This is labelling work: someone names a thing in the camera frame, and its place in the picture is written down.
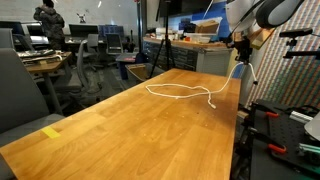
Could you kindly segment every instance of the computer screen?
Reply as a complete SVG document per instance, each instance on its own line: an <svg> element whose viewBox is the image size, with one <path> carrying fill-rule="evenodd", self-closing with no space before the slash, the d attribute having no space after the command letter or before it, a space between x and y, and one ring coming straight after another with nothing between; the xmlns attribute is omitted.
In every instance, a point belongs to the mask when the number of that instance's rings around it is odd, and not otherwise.
<svg viewBox="0 0 320 180"><path fill-rule="evenodd" d="M27 25L30 36L45 36L41 25Z"/></svg>
<svg viewBox="0 0 320 180"><path fill-rule="evenodd" d="M25 35L20 22L16 21L0 21L0 28L12 29L12 34Z"/></svg>
<svg viewBox="0 0 320 180"><path fill-rule="evenodd" d="M99 34L97 25L69 24L72 37L88 37L88 34Z"/></svg>

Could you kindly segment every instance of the dark jacket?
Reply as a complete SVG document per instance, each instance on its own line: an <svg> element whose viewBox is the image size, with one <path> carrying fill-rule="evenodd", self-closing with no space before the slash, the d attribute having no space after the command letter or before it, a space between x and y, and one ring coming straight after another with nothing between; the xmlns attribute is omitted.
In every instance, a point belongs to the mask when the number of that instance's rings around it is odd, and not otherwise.
<svg viewBox="0 0 320 180"><path fill-rule="evenodd" d="M41 21L45 35L51 39L64 39L64 20L53 8L36 8L33 18Z"/></svg>

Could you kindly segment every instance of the yellow tape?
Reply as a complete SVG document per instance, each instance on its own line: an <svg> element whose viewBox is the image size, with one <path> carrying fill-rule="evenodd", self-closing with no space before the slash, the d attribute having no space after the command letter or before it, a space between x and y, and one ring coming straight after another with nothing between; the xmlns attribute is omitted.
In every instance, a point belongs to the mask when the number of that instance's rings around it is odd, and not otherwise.
<svg viewBox="0 0 320 180"><path fill-rule="evenodd" d="M41 131L43 133L45 133L47 136L49 136L49 138L51 138L51 139L60 137L60 134L57 131L55 131L54 129L52 129L52 127L50 127L50 126L47 126L43 129L41 129Z"/></svg>

